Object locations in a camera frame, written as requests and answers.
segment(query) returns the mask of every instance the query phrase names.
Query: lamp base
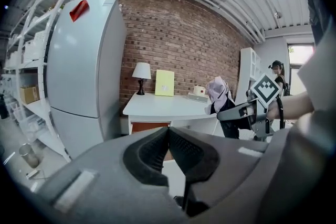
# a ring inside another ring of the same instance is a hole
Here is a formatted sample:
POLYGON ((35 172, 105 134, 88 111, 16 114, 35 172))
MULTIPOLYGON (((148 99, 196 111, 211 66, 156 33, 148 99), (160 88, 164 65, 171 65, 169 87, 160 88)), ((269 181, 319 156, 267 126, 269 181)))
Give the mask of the lamp base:
POLYGON ((136 93, 137 95, 145 95, 144 91, 143 91, 143 79, 139 79, 139 91, 136 93))

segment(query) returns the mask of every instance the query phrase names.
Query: white desk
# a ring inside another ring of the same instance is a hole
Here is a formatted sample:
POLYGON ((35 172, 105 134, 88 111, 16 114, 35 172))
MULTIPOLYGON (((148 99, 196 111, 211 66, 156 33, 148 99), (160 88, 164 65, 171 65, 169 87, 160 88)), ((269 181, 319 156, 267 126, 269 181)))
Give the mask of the white desk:
POLYGON ((204 109, 211 104, 189 100, 187 96, 159 96, 154 93, 132 96, 123 110, 128 115, 129 134, 132 122, 170 122, 170 126, 185 127, 191 130, 213 134, 217 125, 216 114, 207 115, 204 109))

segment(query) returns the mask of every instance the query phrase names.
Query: brick wall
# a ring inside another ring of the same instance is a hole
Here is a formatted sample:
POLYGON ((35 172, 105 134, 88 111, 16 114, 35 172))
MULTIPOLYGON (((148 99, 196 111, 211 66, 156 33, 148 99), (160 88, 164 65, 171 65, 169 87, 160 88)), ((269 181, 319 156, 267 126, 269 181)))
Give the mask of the brick wall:
POLYGON ((175 94, 188 94, 221 76, 236 94, 239 52, 251 44, 227 20, 193 0, 119 0, 128 28, 121 67, 120 102, 139 85, 137 62, 151 65, 145 92, 155 91, 155 71, 175 72, 175 94))

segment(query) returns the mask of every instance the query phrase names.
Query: white refrigerator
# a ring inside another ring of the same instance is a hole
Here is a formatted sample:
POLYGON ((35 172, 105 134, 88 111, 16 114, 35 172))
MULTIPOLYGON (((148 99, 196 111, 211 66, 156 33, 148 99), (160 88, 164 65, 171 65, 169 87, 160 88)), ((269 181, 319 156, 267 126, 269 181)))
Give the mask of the white refrigerator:
POLYGON ((120 136, 119 85, 126 27, 118 0, 87 0, 75 22, 67 3, 48 53, 51 116, 71 158, 120 136))

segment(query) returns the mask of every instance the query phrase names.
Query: window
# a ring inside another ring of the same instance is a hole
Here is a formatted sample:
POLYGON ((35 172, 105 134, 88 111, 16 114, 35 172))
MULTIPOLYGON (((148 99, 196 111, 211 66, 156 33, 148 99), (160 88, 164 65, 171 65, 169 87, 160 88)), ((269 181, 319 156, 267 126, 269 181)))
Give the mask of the window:
POLYGON ((298 76, 301 66, 306 63, 314 53, 314 44, 307 45, 288 45, 290 63, 290 94, 296 95, 306 91, 305 85, 298 76))

